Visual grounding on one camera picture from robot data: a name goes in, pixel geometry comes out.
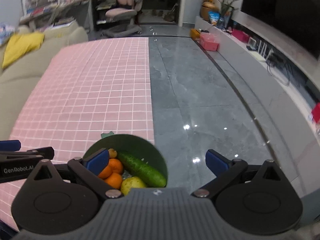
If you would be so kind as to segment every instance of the pink tablecloth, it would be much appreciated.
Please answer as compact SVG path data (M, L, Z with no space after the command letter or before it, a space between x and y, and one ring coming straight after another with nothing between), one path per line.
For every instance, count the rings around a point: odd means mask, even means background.
M28 98L10 139L19 139L21 150L52 146L53 162L65 163L83 156L109 131L154 141L148 38L62 49ZM22 184L0 184L0 219L15 228L10 206Z

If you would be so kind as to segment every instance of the pink chair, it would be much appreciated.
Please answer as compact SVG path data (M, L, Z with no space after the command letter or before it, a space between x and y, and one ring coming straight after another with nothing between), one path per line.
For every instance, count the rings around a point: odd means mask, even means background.
M134 24L134 17L137 12L141 10L143 0L117 0L120 6L131 7L127 9L124 7L114 8L106 12L107 21L117 22L121 20L130 20L129 24L121 24L111 27L103 31L103 34L108 37L120 38L127 37L130 34L141 34L141 27Z

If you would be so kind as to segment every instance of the beige sofa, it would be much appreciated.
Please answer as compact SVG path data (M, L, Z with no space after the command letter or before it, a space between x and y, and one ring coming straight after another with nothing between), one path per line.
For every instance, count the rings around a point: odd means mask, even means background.
M26 26L20 33L29 33ZM30 93L49 66L51 59L61 48L88 41L83 27L72 23L69 27L44 31L44 42L39 50L30 52L4 71L0 68L0 140L7 140L18 115ZM0 47L0 65L5 45Z

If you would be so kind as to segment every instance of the blue gripper pad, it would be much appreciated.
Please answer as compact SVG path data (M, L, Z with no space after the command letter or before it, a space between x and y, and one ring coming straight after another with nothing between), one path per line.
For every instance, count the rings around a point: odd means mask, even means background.
M16 152L21 149L21 142L19 140L0 141L0 151Z
M208 150L205 154L205 164L217 177L227 171L232 162L214 150Z
M83 166L98 176L109 164L109 151L102 148L83 160Z

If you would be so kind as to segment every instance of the pink box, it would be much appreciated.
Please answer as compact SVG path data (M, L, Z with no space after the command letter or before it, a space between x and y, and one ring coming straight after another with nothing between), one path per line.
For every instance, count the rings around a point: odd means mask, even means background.
M201 33L199 43L205 50L209 51L217 51L219 45L217 37L212 33Z
M232 30L232 36L236 37L239 41L243 43L248 43L250 36L243 31Z

